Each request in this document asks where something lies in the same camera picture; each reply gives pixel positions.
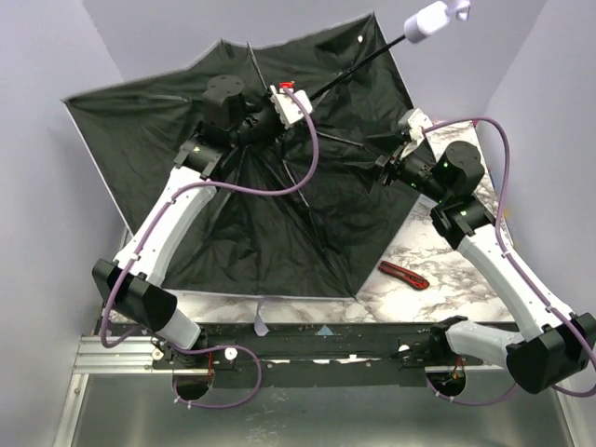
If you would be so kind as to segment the lavender umbrella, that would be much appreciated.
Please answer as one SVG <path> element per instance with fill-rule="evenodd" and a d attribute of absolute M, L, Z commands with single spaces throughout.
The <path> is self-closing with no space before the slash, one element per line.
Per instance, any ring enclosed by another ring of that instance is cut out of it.
<path fill-rule="evenodd" d="M 104 313 L 190 346 L 178 291 L 354 297 L 420 185 L 390 48 L 369 16 L 68 99 L 130 233 L 91 271 Z"/>

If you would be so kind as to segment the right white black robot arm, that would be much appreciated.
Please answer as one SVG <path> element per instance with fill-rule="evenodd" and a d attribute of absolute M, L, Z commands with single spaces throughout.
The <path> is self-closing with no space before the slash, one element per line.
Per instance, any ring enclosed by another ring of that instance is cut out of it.
<path fill-rule="evenodd" d="M 447 318 L 430 330 L 431 357 L 487 360 L 507 369 L 531 394 L 583 371 L 595 346 L 595 318 L 559 301 L 498 237 L 496 218 L 475 195 L 485 173 L 479 149 L 451 142 L 429 162 L 415 154 L 418 144 L 399 133 L 369 136 L 365 145 L 375 157 L 367 169 L 373 179 L 384 185 L 400 181 L 435 201 L 430 212 L 435 230 L 476 267 L 518 327 L 509 332 Z"/>

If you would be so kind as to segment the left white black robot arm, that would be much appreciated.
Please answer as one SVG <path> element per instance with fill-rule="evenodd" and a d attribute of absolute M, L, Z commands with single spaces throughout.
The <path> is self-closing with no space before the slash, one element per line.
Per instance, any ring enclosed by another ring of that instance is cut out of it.
<path fill-rule="evenodd" d="M 197 215 L 214 199 L 218 190 L 249 196 L 286 196 L 307 184 L 318 165 L 318 138 L 313 136 L 313 156 L 309 170 L 297 184 L 280 190 L 254 189 L 216 181 L 213 172 L 221 155 L 209 154 L 205 145 L 192 142 L 182 149 L 166 186 L 131 240 L 106 261 L 100 259 L 92 276 L 104 300 L 99 336 L 106 348 L 114 348 L 128 337 L 125 332 L 111 340 L 108 335 L 113 310 L 124 314 L 146 329 L 191 351 L 201 330 L 178 307 L 177 299 L 161 287 L 173 254 Z"/>

